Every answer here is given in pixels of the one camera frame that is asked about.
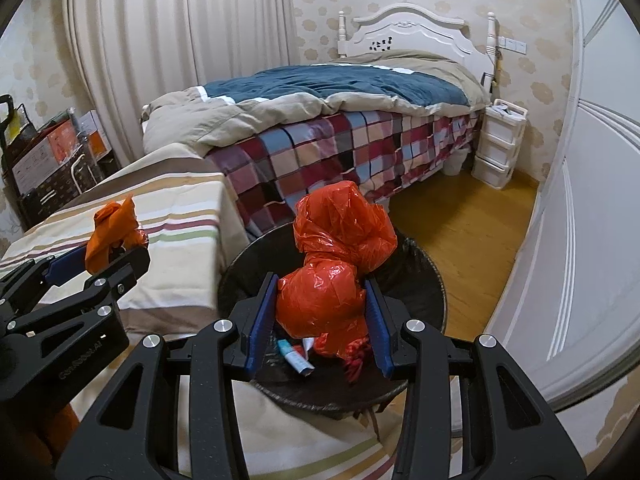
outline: toothpaste tube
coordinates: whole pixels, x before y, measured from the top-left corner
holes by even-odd
[[[303,376],[308,376],[315,368],[314,366],[296,352],[293,346],[286,339],[278,339],[278,350],[285,361],[293,366],[294,370]]]

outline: light switch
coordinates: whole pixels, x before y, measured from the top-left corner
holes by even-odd
[[[520,54],[527,53],[527,44],[523,41],[511,40],[510,38],[505,38],[504,36],[498,36],[498,47],[503,48],[504,50],[513,50],[514,52],[519,52]]]

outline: blue gripper pad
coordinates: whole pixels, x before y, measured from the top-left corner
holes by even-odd
[[[251,377],[262,364],[262,358],[275,322],[276,297],[278,295],[278,276],[276,274],[271,276],[264,294],[261,292],[262,290],[257,297],[257,300],[260,301],[260,307],[255,317],[254,326],[249,333],[249,352],[244,366]]]
[[[44,276],[48,285],[62,286],[71,278],[84,272],[84,256],[86,244],[76,247],[58,256],[49,264],[49,270]]]
[[[394,364],[391,359],[391,338],[385,324],[385,318],[380,311],[376,294],[369,280],[365,281],[364,289],[366,292],[364,317],[367,321],[367,329],[369,329],[373,357],[376,360],[376,366],[388,379],[394,371]]]

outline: wooden floor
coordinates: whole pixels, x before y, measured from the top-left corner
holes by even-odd
[[[502,191],[463,170],[437,173],[391,199],[391,220],[427,251],[442,275],[449,306],[446,334],[482,333],[524,240],[536,190],[515,177]]]

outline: white headboard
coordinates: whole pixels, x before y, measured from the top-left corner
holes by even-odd
[[[427,50],[465,66],[491,90],[495,75],[495,15],[489,12],[486,54],[482,54],[460,30],[464,20],[443,18],[414,4],[393,4],[366,18],[355,18],[360,28],[347,41],[344,12],[338,17],[338,54],[357,56],[393,48]]]

